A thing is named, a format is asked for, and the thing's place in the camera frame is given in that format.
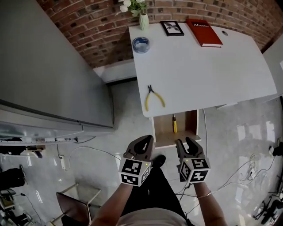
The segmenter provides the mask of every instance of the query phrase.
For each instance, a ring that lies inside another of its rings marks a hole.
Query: white shirt
[[[128,213],[120,217],[117,226],[187,226],[179,214],[165,209],[150,208]]]

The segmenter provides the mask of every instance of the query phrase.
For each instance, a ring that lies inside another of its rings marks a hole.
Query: yellow pliers
[[[162,98],[158,93],[156,93],[156,92],[154,92],[154,91],[152,90],[151,85],[149,85],[149,86],[147,86],[147,87],[148,87],[148,89],[149,89],[149,93],[147,94],[146,99],[145,99],[145,110],[146,110],[146,111],[149,111],[149,108],[148,108],[148,101],[149,101],[149,95],[150,95],[151,92],[153,92],[153,93],[160,99],[160,101],[161,101],[161,103],[162,103],[162,106],[165,107],[165,102],[164,102],[163,98]]]

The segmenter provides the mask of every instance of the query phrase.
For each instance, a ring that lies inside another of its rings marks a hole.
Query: gray refrigerator
[[[107,86],[36,0],[1,0],[0,30],[0,136],[113,132]]]

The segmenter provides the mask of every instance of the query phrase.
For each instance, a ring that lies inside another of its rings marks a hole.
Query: green vase
[[[149,17],[146,13],[140,14],[140,27],[142,30],[145,30],[149,27]]]

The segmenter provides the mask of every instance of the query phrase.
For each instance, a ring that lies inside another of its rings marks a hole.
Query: open drawer
[[[172,115],[162,115],[151,118],[155,149],[174,147],[176,140],[186,143],[186,136],[199,141],[199,110],[175,114],[177,133],[173,133]]]

